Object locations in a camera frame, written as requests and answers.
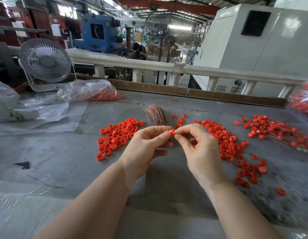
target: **work table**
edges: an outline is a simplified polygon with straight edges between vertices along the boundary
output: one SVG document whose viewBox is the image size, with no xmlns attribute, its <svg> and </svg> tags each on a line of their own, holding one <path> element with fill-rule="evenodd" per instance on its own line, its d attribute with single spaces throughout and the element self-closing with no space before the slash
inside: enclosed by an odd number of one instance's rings
<svg viewBox="0 0 308 239">
<path fill-rule="evenodd" d="M 222 104 L 212 100 L 142 92 L 120 92 L 125 97 L 116 101 L 90 101 L 74 133 L 0 136 L 0 193 L 24 195 L 35 190 L 27 195 L 33 208 L 34 198 L 49 198 L 43 204 L 54 205 L 51 208 L 55 208 L 55 211 L 48 215 L 50 219 L 51 215 L 78 196 L 122 154 L 124 147 L 113 152 L 108 160 L 96 160 L 99 129 L 109 124 L 118 124 L 130 117 L 145 120 L 144 127 L 149 126 L 151 121 L 144 109 L 151 103 L 157 103 L 169 114 L 167 120 L 172 126 L 177 121 L 172 118 L 173 114 L 187 114 L 185 124 L 194 120 L 213 120 L 233 132 L 238 137 L 238 142 L 247 140 L 249 145 L 243 154 L 245 160 L 255 163 L 250 154 L 256 154 L 268 162 L 269 173 L 259 179 L 259 185 L 251 184 L 249 189 L 240 187 L 241 191 L 271 223 L 285 227 L 283 230 L 308 230 L 308 153 L 270 139 L 249 139 L 247 129 L 234 125 L 234 121 L 241 117 L 251 119 L 254 114 L 258 114 L 284 121 L 305 132 L 306 125 L 297 121 L 287 109 L 229 102 Z M 30 161 L 30 169 L 13 165 L 25 160 Z M 238 168 L 227 161 L 223 165 L 228 177 L 234 179 Z M 48 178 L 45 183 L 61 188 L 40 187 L 43 184 L 34 178 L 41 181 Z M 286 196 L 279 196 L 275 192 L 276 187 L 283 188 Z M 42 207 L 43 204 L 39 208 L 46 210 L 44 213 L 47 214 L 48 210 Z M 136 182 L 116 238 L 190 238 L 194 232 L 197 233 L 197 238 L 210 235 L 223 238 L 224 233 L 216 219 L 211 202 L 187 167 L 183 149 L 175 142 L 174 148 L 169 149 L 168 156 L 154 159 L 145 176 Z M 151 223 L 152 227 L 144 226 L 146 222 Z M 20 226 L 9 231 L 7 228 L 10 225 L 1 229 L 1 235 L 22 233 Z M 158 230 L 156 235 L 152 235 L 151 231 L 154 229 Z"/>
</svg>

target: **bundle of copper wire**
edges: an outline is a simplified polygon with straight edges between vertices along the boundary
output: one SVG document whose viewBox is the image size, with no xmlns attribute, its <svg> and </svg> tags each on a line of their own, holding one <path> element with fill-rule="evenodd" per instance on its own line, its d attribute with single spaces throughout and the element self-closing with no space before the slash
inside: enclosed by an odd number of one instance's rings
<svg viewBox="0 0 308 239">
<path fill-rule="evenodd" d="M 252 120 L 241 119 L 244 128 L 250 128 L 252 132 L 248 137 L 258 136 L 260 139 L 267 137 L 278 140 L 281 143 L 290 144 L 299 150 L 308 151 L 308 136 L 302 134 L 295 127 L 290 127 L 284 122 L 268 119 L 268 116 L 254 115 Z"/>
<path fill-rule="evenodd" d="M 156 126 L 168 126 L 167 120 L 164 116 L 164 109 L 156 103 L 149 105 L 145 111 L 147 115 L 152 118 Z"/>
</svg>

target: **worker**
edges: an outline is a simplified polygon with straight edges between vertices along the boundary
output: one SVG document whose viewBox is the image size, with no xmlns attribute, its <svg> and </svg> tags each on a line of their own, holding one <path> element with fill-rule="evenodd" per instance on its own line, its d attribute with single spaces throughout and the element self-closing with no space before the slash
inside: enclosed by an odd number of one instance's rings
<svg viewBox="0 0 308 239">
<path fill-rule="evenodd" d="M 138 43 L 133 43 L 132 49 L 135 51 L 136 60 L 146 60 L 147 54 L 146 54 L 146 49 L 143 45 L 139 45 Z"/>
<path fill-rule="evenodd" d="M 169 126 L 137 131 L 119 160 L 109 166 L 34 239 L 113 238 L 128 195 L 158 156 L 171 148 Z M 189 141 L 195 137 L 197 145 Z M 189 170 L 212 202 L 227 239 L 282 239 L 244 194 L 226 177 L 217 140 L 200 124 L 175 130 Z"/>
</svg>

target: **gray table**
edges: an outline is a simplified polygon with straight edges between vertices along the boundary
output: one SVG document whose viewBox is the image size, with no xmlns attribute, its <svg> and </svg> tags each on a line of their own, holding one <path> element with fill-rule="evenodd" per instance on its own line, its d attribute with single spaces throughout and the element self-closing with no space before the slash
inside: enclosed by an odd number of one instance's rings
<svg viewBox="0 0 308 239">
<path fill-rule="evenodd" d="M 29 193 L 58 199 L 73 199 L 101 172 L 117 161 L 124 147 L 114 152 L 109 160 L 98 162 L 97 138 L 99 129 L 109 124 L 135 117 L 150 119 L 144 109 L 155 102 L 170 114 L 186 113 L 186 123 L 193 120 L 214 120 L 233 132 L 239 140 L 248 140 L 244 156 L 249 154 L 268 161 L 269 173 L 260 178 L 259 185 L 242 189 L 263 215 L 273 224 L 289 228 L 308 229 L 308 153 L 298 151 L 272 140 L 248 139 L 248 130 L 234 125 L 241 117 L 254 114 L 268 115 L 300 130 L 306 125 L 298 122 L 286 109 L 236 103 L 219 104 L 216 101 L 165 96 L 142 92 L 122 91 L 125 97 L 117 101 L 90 101 L 76 132 L 56 134 L 1 136 L 0 137 L 0 193 Z M 168 117 L 172 125 L 176 119 Z M 29 170 L 13 166 L 28 160 Z M 231 179 L 237 167 L 224 162 Z M 46 179 L 63 188 L 49 188 L 30 176 Z M 279 196 L 276 187 L 287 195 Z M 146 175 L 139 179 L 127 201 L 128 209 L 138 212 L 162 213 L 193 218 L 216 218 L 211 202 L 200 188 L 186 164 L 182 148 L 176 143 L 166 157 L 153 160 Z"/>
</svg>

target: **plastic bag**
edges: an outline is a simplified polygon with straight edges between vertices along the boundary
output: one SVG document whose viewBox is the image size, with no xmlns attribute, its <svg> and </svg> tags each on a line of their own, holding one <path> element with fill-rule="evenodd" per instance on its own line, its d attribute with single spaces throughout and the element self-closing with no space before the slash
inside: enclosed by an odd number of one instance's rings
<svg viewBox="0 0 308 239">
<path fill-rule="evenodd" d="M 302 89 L 296 95 L 289 96 L 289 106 L 294 110 L 297 116 L 308 122 L 308 81 L 303 83 Z"/>
<path fill-rule="evenodd" d="M 0 101 L 5 107 L 15 109 L 20 101 L 20 95 L 10 86 L 0 81 Z"/>
<path fill-rule="evenodd" d="M 113 101 L 124 95 L 117 92 L 108 80 L 75 80 L 57 92 L 58 99 L 66 102 L 82 100 Z"/>
</svg>

